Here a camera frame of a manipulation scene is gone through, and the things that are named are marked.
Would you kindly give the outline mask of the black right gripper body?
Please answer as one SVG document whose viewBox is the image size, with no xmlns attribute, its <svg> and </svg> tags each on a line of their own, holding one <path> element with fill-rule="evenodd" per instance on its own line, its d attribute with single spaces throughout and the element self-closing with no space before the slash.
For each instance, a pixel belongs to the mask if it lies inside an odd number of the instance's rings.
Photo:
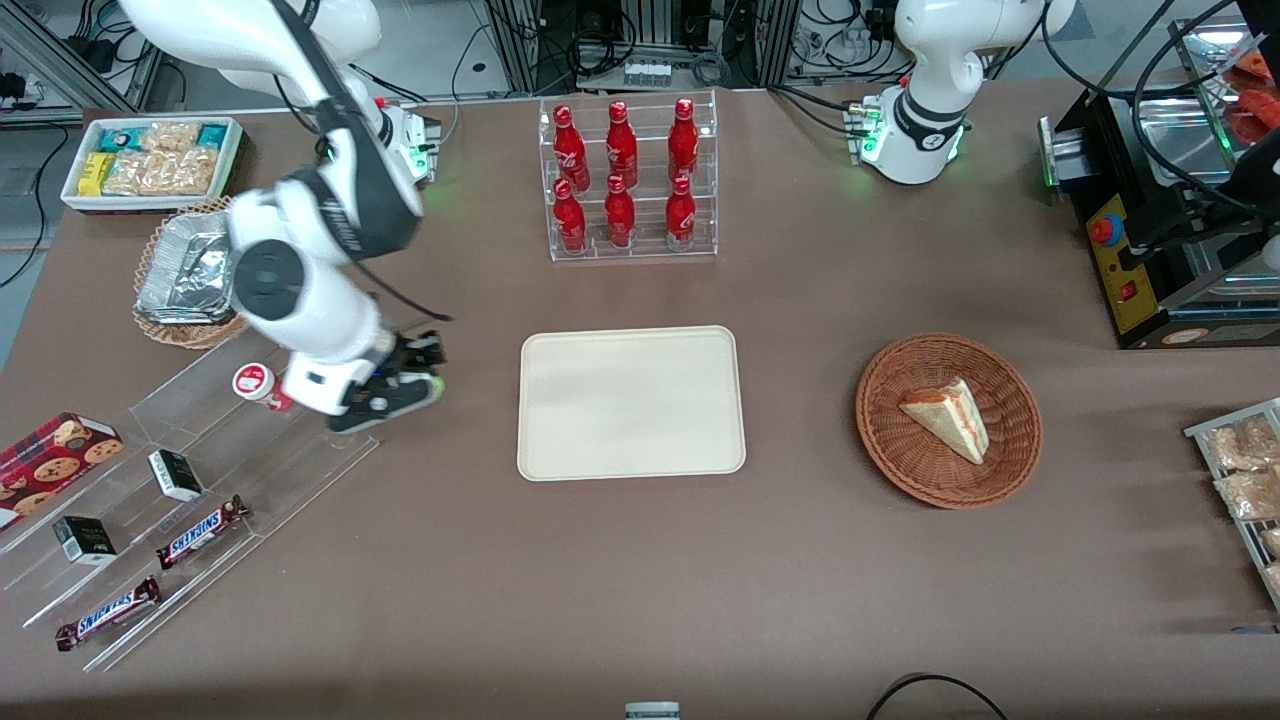
<svg viewBox="0 0 1280 720">
<path fill-rule="evenodd" d="M 445 363 L 445 350 L 436 331 L 398 334 L 392 354 L 375 370 L 375 377 L 384 386 L 404 386 L 435 375 Z"/>
</svg>

